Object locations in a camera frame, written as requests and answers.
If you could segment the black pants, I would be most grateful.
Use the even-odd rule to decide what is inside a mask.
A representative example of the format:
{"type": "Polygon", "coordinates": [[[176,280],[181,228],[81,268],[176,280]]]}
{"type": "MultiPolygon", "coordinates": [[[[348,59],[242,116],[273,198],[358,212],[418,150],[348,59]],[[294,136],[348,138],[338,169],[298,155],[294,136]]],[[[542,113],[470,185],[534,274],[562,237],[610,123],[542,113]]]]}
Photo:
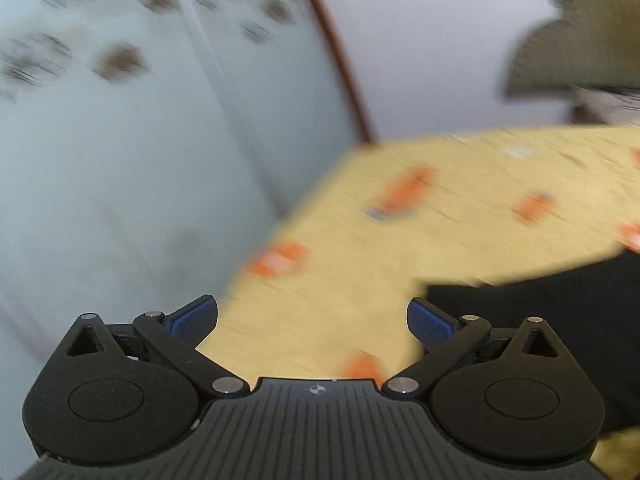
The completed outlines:
{"type": "Polygon", "coordinates": [[[639,255],[617,255],[555,274],[500,285],[428,284],[425,299],[455,318],[497,327],[539,316],[601,393],[605,432],[639,423],[639,255]]]}

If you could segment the yellow carrot print bedsheet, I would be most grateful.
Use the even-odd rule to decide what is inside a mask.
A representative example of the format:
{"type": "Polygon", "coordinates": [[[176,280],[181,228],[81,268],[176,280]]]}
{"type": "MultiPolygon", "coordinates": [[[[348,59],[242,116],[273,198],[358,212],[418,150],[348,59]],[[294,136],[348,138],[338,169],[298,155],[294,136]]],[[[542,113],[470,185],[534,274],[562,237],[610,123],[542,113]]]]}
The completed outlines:
{"type": "MultiPolygon", "coordinates": [[[[433,136],[344,162],[236,277],[202,352],[249,382],[371,375],[420,354],[406,325],[428,284],[500,285],[639,255],[639,133],[572,127],[433,136]]],[[[606,432],[593,463],[639,474],[639,424],[606,432]]]]}

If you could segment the frosted floral wardrobe door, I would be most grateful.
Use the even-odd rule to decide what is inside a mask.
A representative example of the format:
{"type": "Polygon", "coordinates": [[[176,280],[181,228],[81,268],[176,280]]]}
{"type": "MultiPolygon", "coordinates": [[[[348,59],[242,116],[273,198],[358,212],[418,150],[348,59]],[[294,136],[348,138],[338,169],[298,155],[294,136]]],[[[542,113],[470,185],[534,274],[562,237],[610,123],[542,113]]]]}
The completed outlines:
{"type": "Polygon", "coordinates": [[[352,148],[308,0],[1,0],[1,474],[73,320],[209,294],[352,148]]]}

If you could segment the grey patterned pillow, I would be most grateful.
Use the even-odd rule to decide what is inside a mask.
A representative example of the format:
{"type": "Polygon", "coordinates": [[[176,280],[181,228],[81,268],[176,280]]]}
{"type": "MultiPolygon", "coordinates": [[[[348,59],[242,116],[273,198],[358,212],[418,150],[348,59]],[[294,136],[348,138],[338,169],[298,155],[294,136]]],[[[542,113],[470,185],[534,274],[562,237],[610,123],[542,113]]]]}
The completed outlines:
{"type": "Polygon", "coordinates": [[[639,90],[573,88],[572,122],[581,125],[639,125],[639,90]]]}

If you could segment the olive padded headboard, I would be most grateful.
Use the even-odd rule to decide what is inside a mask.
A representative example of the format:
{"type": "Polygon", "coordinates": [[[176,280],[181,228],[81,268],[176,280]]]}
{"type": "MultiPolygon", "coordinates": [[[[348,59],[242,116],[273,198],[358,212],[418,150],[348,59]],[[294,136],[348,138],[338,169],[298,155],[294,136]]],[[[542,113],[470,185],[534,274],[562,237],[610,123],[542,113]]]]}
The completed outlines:
{"type": "Polygon", "coordinates": [[[639,87],[639,0],[558,0],[561,17],[534,29],[513,55],[510,96],[639,87]]]}

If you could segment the brown wooden door frame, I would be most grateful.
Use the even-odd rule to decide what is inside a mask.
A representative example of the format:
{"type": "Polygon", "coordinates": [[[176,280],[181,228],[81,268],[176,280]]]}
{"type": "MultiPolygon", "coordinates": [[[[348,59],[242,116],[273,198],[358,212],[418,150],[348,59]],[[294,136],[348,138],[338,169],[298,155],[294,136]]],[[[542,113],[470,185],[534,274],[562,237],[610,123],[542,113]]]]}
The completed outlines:
{"type": "Polygon", "coordinates": [[[309,3],[319,23],[326,44],[329,47],[337,73],[340,75],[347,101],[352,110],[352,118],[354,118],[356,124],[358,141],[363,145],[374,145],[375,135],[373,134],[369,117],[364,109],[356,85],[355,76],[352,73],[352,68],[349,65],[346,52],[343,49],[341,38],[338,36],[338,30],[333,23],[329,9],[324,0],[309,0],[309,3]]]}

